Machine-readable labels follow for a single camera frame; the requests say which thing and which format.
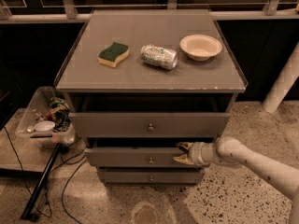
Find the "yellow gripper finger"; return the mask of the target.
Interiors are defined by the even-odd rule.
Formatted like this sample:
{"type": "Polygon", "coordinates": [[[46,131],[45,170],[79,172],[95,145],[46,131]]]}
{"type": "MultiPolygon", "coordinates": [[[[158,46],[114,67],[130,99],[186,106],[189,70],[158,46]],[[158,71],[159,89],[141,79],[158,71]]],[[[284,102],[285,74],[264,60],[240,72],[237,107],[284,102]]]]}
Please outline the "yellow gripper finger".
{"type": "Polygon", "coordinates": [[[184,150],[189,150],[192,147],[192,142],[179,142],[177,147],[184,150]]]}
{"type": "Polygon", "coordinates": [[[174,157],[173,160],[185,165],[194,165],[194,162],[190,160],[187,154],[174,157]]]}

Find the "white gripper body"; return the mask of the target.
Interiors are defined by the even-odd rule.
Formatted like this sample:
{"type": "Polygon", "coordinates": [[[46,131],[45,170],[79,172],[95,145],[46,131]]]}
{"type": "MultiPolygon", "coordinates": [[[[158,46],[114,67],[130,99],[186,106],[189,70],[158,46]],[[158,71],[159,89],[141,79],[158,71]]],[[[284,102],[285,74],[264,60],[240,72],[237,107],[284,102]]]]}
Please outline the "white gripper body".
{"type": "Polygon", "coordinates": [[[190,161],[196,166],[207,165],[207,162],[203,158],[203,151],[206,148],[206,143],[204,142],[194,142],[192,143],[188,157],[190,161]]]}

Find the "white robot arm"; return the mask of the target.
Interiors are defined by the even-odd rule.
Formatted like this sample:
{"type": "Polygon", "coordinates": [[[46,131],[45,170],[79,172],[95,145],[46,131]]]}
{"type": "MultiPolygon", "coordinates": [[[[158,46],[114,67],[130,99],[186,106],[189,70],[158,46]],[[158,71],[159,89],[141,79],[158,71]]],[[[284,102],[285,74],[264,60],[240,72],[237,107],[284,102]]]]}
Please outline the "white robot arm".
{"type": "Polygon", "coordinates": [[[254,152],[230,136],[221,137],[215,143],[179,142],[177,147],[184,154],[174,157],[174,161],[185,165],[246,166],[292,201],[288,224],[299,224],[298,169],[254,152]]]}

